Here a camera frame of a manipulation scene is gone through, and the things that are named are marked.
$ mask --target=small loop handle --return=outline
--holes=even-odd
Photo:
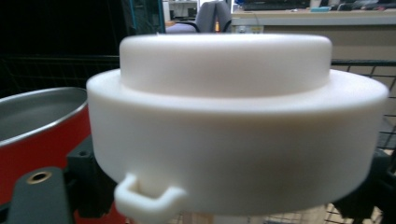
[[[128,174],[114,193],[117,210],[127,217],[147,224],[165,223],[182,209],[187,199],[184,189],[169,187],[152,199],[137,192],[137,177]]]

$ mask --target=wire rack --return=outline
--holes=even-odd
[[[120,67],[119,56],[32,56],[0,55],[0,98],[53,87],[85,88],[91,76]],[[377,147],[392,155],[390,170],[396,170],[396,61],[379,60],[332,60],[332,69],[347,71],[370,77],[389,88],[389,98],[383,124],[378,134]],[[327,204],[324,206],[323,221],[319,223],[380,223],[381,212],[375,210],[371,219],[352,220],[341,218],[338,211]],[[175,217],[169,223],[182,224],[183,218]],[[261,217],[260,224],[304,223],[299,213]],[[241,224],[254,224],[251,217]]]
[[[322,205],[294,213],[277,214],[266,217],[211,217],[205,214],[181,213],[167,224],[377,224],[382,220],[378,209],[370,219],[354,220],[342,218],[332,204]]]
[[[54,87],[85,88],[91,76],[116,68],[118,56],[0,56],[0,97]]]

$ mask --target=brass insert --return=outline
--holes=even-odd
[[[26,182],[27,182],[28,184],[30,184],[30,185],[39,184],[39,183],[41,183],[41,182],[46,181],[46,180],[49,179],[51,176],[52,176],[52,173],[51,173],[51,172],[42,171],[42,172],[38,172],[38,173],[35,173],[35,174],[31,175],[31,176],[26,180]]]

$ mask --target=desk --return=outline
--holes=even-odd
[[[310,12],[243,11],[233,13],[232,32],[324,35],[334,59],[396,60],[396,9]]]

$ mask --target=white surface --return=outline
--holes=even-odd
[[[321,0],[310,0],[309,6],[310,7],[320,7]]]
[[[313,35],[144,36],[122,41],[121,82],[131,90],[191,97],[289,94],[327,83],[331,54],[331,42]]]
[[[170,21],[171,20],[171,15],[169,12],[169,2],[168,1],[163,1],[163,18],[165,21]]]
[[[124,215],[158,223],[182,210],[289,212],[334,201],[365,178],[387,89],[329,71],[325,38],[244,38],[131,37],[121,70],[89,80],[95,157],[124,186],[115,199]],[[164,58],[169,50],[184,58]]]

